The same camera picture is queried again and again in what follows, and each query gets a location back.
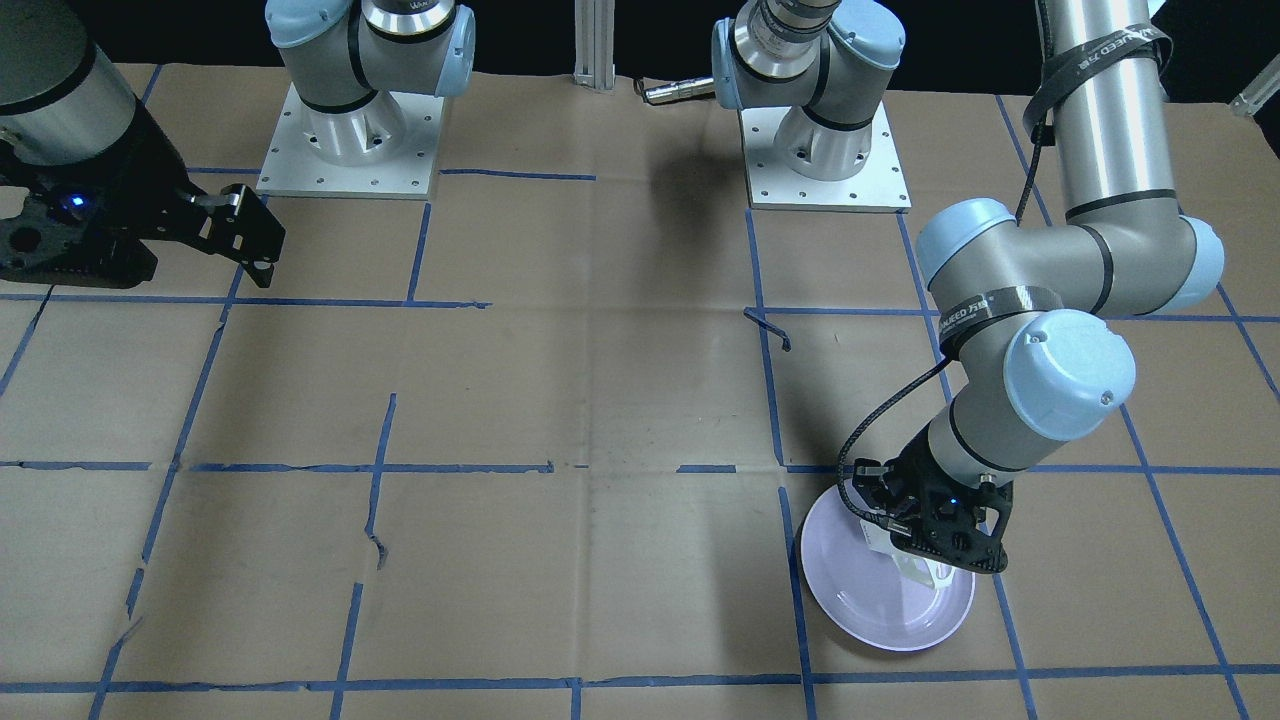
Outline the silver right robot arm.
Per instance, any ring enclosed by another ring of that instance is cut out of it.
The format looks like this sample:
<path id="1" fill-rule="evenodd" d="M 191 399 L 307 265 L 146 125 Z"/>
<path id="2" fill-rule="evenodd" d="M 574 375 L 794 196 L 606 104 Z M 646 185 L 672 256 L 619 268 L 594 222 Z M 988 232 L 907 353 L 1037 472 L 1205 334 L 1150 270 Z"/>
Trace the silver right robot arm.
<path id="1" fill-rule="evenodd" d="M 397 96 L 468 87 L 476 17 L 458 1 L 5 1 L 3 279 L 128 290 L 151 281 L 154 241 L 227 258 L 273 282 L 284 225 L 259 191 L 196 184 L 113 63 L 279 65 L 300 102 L 297 140 L 328 170 L 374 168 L 410 146 Z"/>

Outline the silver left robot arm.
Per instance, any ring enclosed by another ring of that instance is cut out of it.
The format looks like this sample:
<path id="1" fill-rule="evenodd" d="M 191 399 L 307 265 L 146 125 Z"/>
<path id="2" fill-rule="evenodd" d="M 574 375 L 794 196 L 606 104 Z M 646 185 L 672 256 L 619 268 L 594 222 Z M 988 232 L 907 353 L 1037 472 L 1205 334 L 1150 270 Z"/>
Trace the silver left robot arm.
<path id="1" fill-rule="evenodd" d="M 846 509 L 902 552 L 1002 571 L 1012 483 L 1092 433 L 1137 380 L 1107 315 L 1199 302 L 1225 264 L 1212 227 L 1183 213 L 1160 76 L 1171 40 L 1143 1 L 1042 1 L 1043 65 L 1023 124 L 1059 150 L 1068 211 L 1034 228 L 993 199 L 957 202 L 916 238 L 940 347 L 966 384 L 887 462 L 836 459 Z"/>

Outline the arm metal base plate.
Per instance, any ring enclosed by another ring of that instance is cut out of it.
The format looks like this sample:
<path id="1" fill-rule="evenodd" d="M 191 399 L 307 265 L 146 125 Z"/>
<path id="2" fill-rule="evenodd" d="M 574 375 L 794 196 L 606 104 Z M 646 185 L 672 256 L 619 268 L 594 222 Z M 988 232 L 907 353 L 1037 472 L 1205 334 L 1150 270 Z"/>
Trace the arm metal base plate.
<path id="1" fill-rule="evenodd" d="M 448 100 L 380 92 L 340 114 L 289 87 L 256 190 L 273 197 L 401 199 L 433 195 Z"/>
<path id="2" fill-rule="evenodd" d="M 868 126 L 836 131 L 800 108 L 739 111 L 749 206 L 905 213 L 913 206 L 884 105 Z"/>

